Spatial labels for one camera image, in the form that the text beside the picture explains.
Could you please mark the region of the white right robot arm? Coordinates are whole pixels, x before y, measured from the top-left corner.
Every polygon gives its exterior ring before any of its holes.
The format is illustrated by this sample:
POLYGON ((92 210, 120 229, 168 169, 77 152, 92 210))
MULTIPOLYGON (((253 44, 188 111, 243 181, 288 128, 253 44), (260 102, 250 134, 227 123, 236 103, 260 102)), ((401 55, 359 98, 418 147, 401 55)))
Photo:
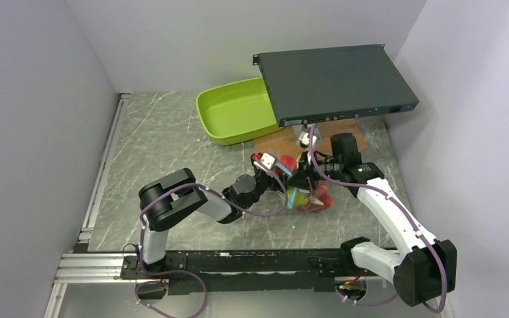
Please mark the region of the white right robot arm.
POLYGON ((329 181, 347 188, 376 217, 397 249, 386 250, 365 237, 345 241, 339 249, 341 271, 347 275, 371 271, 390 282, 405 304, 423 304, 441 313, 448 293, 455 289, 456 246, 450 240, 439 240, 417 221, 379 167, 362 161, 351 133, 330 138, 330 155, 316 151, 316 141, 312 132, 298 137, 297 144, 304 152, 288 185, 313 190, 320 181, 329 181))

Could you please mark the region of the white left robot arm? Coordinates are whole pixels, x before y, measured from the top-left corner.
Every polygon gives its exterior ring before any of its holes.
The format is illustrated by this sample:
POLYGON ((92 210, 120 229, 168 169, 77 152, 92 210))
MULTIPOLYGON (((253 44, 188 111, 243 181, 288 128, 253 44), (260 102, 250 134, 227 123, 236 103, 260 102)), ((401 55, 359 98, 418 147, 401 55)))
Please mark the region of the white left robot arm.
POLYGON ((189 168, 182 168, 144 185, 138 193, 142 229, 137 246, 138 270, 147 278, 159 276, 165 268, 166 243, 170 229, 192 213, 229 224, 243 215, 266 191, 287 194, 286 182, 295 172, 289 156, 275 157, 257 152, 251 156, 254 173, 243 174, 218 192, 199 184, 189 168))

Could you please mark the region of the clear zip top bag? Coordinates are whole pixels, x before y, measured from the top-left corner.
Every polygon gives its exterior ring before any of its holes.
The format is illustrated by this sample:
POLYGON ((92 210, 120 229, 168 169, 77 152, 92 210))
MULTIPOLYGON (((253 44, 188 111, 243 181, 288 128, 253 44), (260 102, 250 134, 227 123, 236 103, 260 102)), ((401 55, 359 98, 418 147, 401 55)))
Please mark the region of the clear zip top bag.
POLYGON ((278 188, 282 202, 288 210, 321 213, 334 206, 335 200, 329 192, 329 182, 311 179, 304 167, 308 155, 302 152, 294 157, 288 154, 270 155, 275 159, 274 172, 282 178, 286 194, 278 188))

